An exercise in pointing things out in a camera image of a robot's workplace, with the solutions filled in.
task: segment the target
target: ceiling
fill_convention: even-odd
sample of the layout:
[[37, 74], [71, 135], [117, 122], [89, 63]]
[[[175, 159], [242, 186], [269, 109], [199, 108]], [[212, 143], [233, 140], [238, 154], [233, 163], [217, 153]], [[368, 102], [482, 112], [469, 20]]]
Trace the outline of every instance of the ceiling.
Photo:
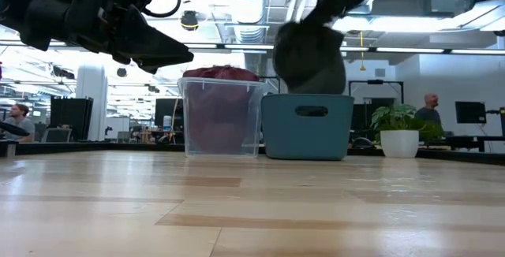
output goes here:
[[[176, 0], [153, 0], [148, 8], [151, 11], [163, 12], [172, 8], [175, 2]], [[302, 19], [314, 8], [316, 2], [317, 0], [183, 0], [183, 5], [176, 15], [161, 20], [147, 17], [147, 20], [151, 26], [183, 43], [273, 43], [275, 33], [283, 23], [287, 20]], [[368, 13], [355, 11], [349, 19], [334, 24], [335, 29], [346, 33], [346, 45], [483, 48], [496, 42], [493, 32], [482, 32], [478, 29], [433, 29], [438, 28], [439, 20], [464, 13], [470, 4], [468, 0], [373, 0], [371, 4], [370, 7], [358, 8], [369, 9]], [[426, 4], [430, 5], [430, 12], [437, 11], [437, 14], [427, 14]], [[187, 32], [180, 25], [182, 12], [188, 10], [197, 12], [200, 27], [195, 32]], [[409, 25], [400, 28], [395, 18], [400, 19], [399, 24]], [[255, 23], [245, 24], [247, 20]], [[359, 29], [358, 24], [361, 22], [366, 25]], [[410, 32], [411, 28], [423, 29], [413, 33]], [[261, 32], [255, 39], [244, 38], [250, 37], [247, 33], [255, 31]], [[19, 36], [16, 32], [4, 28], [0, 29], [0, 39], [15, 40], [19, 39]], [[94, 61], [102, 62], [107, 71], [111, 85], [108, 106], [110, 113], [149, 118], [153, 113], [155, 98], [178, 95], [177, 79], [188, 69], [213, 65], [233, 65], [249, 69], [250, 56], [245, 57], [241, 52], [225, 52], [199, 50], [195, 53], [193, 62], [162, 68], [153, 76], [135, 65], [120, 65], [105, 54], [70, 49], [42, 52], [28, 47], [3, 46], [0, 47], [2, 82], [44, 82], [44, 85], [3, 84], [3, 96], [40, 101], [47, 100], [50, 95], [72, 95], [75, 92], [75, 80], [65, 80], [64, 85], [58, 84], [62, 79], [54, 75], [54, 67], [78, 76], [80, 64], [93, 58]], [[260, 54], [258, 57], [267, 58], [269, 54]], [[365, 55], [365, 59], [388, 60], [390, 65], [395, 65], [406, 57], [409, 55]], [[350, 61], [361, 59], [361, 53], [347, 53], [346, 58]], [[117, 75], [119, 68], [127, 69], [126, 77]], [[148, 87], [142, 86], [143, 84], [156, 86], [159, 92], [151, 92]]]

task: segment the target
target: bald man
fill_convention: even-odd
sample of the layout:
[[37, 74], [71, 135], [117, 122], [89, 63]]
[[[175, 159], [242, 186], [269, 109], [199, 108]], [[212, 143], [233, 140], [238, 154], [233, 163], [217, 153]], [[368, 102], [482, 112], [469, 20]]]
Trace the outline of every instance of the bald man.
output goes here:
[[440, 120], [440, 115], [438, 111], [435, 110], [435, 107], [439, 105], [439, 96], [436, 94], [425, 95], [425, 104], [425, 107], [419, 109], [414, 117], [424, 121], [435, 122], [441, 126], [442, 121]]

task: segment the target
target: potted plant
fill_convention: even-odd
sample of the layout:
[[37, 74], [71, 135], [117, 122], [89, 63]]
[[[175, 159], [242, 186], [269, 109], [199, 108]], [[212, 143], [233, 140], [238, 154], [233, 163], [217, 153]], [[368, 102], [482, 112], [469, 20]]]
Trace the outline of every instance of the potted plant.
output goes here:
[[443, 135], [439, 125], [416, 119], [415, 113], [408, 104], [379, 107], [373, 113], [371, 127], [380, 132], [377, 139], [386, 157], [414, 158], [420, 138], [430, 141]]

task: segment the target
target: bin handle cutout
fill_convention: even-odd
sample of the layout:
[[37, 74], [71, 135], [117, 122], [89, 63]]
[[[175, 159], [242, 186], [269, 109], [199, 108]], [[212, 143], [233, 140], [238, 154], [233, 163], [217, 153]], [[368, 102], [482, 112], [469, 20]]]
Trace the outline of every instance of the bin handle cutout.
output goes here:
[[294, 112], [302, 117], [325, 117], [328, 115], [328, 108], [324, 106], [299, 106]]

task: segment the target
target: white flower pot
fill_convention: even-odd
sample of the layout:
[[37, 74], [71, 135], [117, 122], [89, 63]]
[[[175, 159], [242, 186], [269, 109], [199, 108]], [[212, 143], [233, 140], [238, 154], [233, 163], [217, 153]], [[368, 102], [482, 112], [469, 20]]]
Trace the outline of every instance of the white flower pot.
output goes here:
[[415, 158], [419, 148], [419, 131], [380, 131], [380, 145], [388, 158]]

